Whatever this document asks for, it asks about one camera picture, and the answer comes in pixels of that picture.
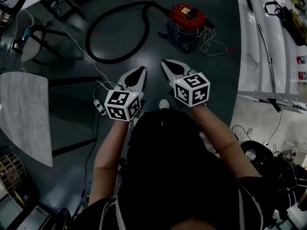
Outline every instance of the black hose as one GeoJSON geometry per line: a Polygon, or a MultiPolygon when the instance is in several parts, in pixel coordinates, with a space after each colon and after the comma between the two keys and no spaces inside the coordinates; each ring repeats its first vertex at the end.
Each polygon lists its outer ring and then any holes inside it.
{"type": "Polygon", "coordinates": [[[126,60],[128,59],[129,57],[133,56],[136,52],[139,51],[139,49],[143,46],[143,44],[145,43],[147,37],[148,37],[148,34],[149,34],[149,20],[148,20],[148,17],[147,17],[147,10],[149,9],[149,7],[151,6],[154,6],[156,7],[157,9],[159,9],[162,13],[164,13],[166,16],[169,15],[169,10],[168,9],[165,9],[163,8],[162,6],[160,6],[159,4],[155,3],[154,1],[139,1],[139,2],[133,2],[133,3],[128,3],[128,4],[125,4],[125,5],[121,5],[121,6],[118,6],[116,8],[113,8],[105,13],[103,13],[102,15],[100,15],[94,22],[93,24],[91,24],[90,28],[88,29],[87,31],[87,34],[86,34],[86,39],[85,39],[85,49],[88,53],[88,55],[94,59],[95,61],[97,62],[100,62],[100,63],[104,63],[104,64],[115,64],[115,63],[118,63],[118,62],[121,62],[123,60],[126,60]],[[127,8],[130,8],[130,7],[133,7],[133,6],[138,6],[138,5],[145,5],[143,8],[142,8],[142,18],[144,20],[144,24],[145,24],[145,31],[144,31],[144,34],[143,34],[143,37],[141,38],[140,42],[136,45],[136,47],[131,50],[129,53],[119,57],[119,58],[116,58],[116,59],[101,59],[101,58],[98,58],[97,56],[95,56],[91,50],[91,47],[90,47],[90,40],[91,40],[91,35],[92,35],[92,32],[93,32],[93,29],[95,28],[95,26],[105,17],[107,17],[108,15],[110,14],[113,14],[115,12],[118,12],[120,10],[123,10],[123,9],[127,9],[127,8]]]}

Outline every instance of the cube with fiducial markers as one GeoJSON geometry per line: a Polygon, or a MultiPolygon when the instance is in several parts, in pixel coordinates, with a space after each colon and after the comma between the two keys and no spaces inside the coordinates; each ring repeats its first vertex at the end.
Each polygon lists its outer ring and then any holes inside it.
{"type": "Polygon", "coordinates": [[[109,90],[105,108],[111,119],[129,122],[141,109],[141,98],[138,92],[109,90]]]}
{"type": "Polygon", "coordinates": [[[209,99],[210,82],[202,73],[174,80],[175,98],[192,107],[209,99]]]}

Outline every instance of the person's left arm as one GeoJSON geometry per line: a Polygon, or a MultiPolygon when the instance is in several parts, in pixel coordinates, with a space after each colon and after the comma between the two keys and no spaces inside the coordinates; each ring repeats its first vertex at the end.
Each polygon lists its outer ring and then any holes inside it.
{"type": "Polygon", "coordinates": [[[96,155],[89,205],[114,194],[118,162],[128,126],[128,122],[116,120],[96,155]]]}

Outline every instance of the vacuum cleaner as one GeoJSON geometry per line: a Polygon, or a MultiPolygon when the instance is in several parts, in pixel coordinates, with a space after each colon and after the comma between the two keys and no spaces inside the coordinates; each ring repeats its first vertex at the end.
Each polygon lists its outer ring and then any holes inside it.
{"type": "Polygon", "coordinates": [[[147,17],[147,11],[150,7],[156,7],[167,17],[167,27],[166,32],[164,30],[159,32],[159,36],[169,39],[172,43],[178,45],[183,49],[184,52],[189,52],[191,45],[197,38],[198,32],[201,32],[205,26],[213,29],[214,25],[208,20],[205,14],[197,10],[196,8],[179,3],[176,6],[172,6],[172,9],[163,8],[161,5],[155,3],[154,1],[139,1],[133,2],[125,5],[118,6],[113,8],[102,15],[100,15],[89,27],[85,39],[85,49],[88,55],[97,62],[104,64],[115,64],[121,61],[128,59],[133,56],[145,43],[148,34],[149,34],[149,20],[147,17]],[[123,9],[127,9],[134,6],[144,5],[142,9],[142,18],[145,24],[145,31],[140,40],[134,49],[129,53],[115,58],[115,59],[102,59],[94,55],[90,47],[90,40],[92,32],[95,26],[105,17],[118,12],[123,9]]]}

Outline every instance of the wooden crate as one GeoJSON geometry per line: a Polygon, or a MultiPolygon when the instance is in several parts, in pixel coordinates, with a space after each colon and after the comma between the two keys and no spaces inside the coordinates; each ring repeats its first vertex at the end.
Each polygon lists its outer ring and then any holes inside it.
{"type": "Polygon", "coordinates": [[[26,179],[24,165],[13,152],[0,158],[0,178],[10,194],[26,179]]]}

